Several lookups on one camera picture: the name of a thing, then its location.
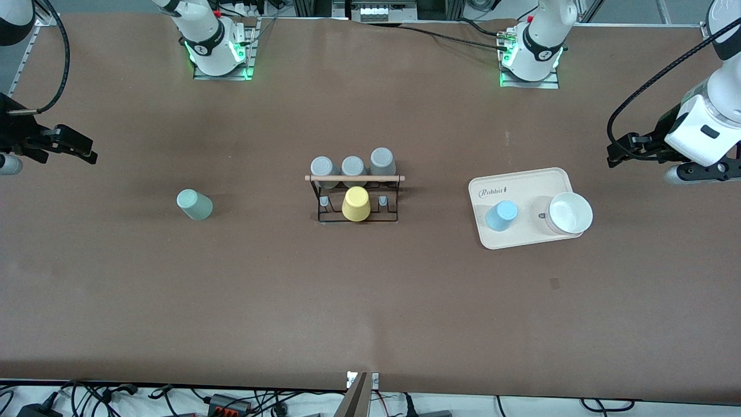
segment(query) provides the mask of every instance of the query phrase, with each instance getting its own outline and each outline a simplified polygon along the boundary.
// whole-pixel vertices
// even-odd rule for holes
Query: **white tray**
[[[468,183],[468,194],[481,244],[487,249],[502,249],[581,236],[581,233],[558,234],[545,224],[549,202],[557,194],[567,191],[572,191],[571,182],[561,168],[472,179]],[[509,229],[495,232],[486,225],[486,212],[502,200],[517,204],[518,214]]]

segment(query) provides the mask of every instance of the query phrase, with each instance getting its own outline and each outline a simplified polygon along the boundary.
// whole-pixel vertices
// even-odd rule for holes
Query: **wooden dowel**
[[[376,181],[378,183],[395,183],[406,180],[403,175],[307,175],[304,181]]]

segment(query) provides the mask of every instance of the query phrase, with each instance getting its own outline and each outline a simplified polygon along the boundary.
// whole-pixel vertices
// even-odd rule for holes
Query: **yellow cup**
[[[365,188],[352,187],[345,193],[342,214],[352,222],[362,222],[371,215],[371,199]]]

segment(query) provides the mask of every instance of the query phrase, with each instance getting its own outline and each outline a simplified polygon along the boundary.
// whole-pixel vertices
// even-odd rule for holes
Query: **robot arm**
[[[153,2],[172,17],[191,59],[207,75],[224,75],[245,60],[244,46],[240,45],[244,41],[244,25],[227,17],[216,18],[207,0]],[[0,0],[0,45],[22,41],[33,28],[34,17],[32,0]],[[12,154],[46,163],[49,152],[53,152],[96,163],[98,155],[92,152],[90,138],[65,125],[53,129],[39,125],[34,117],[38,113],[0,93],[0,175],[14,175],[22,169],[21,160]]]
[[[711,36],[741,17],[741,1],[715,0],[708,11]],[[741,28],[713,41],[721,68],[690,90],[649,134],[629,133],[608,146],[611,168],[630,159],[684,162],[667,171],[670,183],[741,178]],[[728,152],[737,147],[735,158]]]
[[[207,0],[152,1],[175,22],[191,60],[206,75],[225,75],[245,60],[245,26],[216,18]]]
[[[502,66],[525,81],[544,79],[556,66],[577,16],[574,0],[539,0],[532,20],[508,30],[515,32],[516,44]]]

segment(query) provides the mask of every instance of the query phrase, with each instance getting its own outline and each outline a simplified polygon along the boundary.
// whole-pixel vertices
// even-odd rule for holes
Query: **cup rack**
[[[370,197],[370,216],[360,223],[396,222],[399,220],[399,189],[406,180],[403,175],[307,175],[305,181],[311,184],[316,196],[316,220],[320,223],[355,223],[342,214],[342,202],[348,187],[343,181],[366,182],[363,186]],[[321,188],[319,182],[339,182],[334,188]],[[386,197],[381,206],[379,197]]]

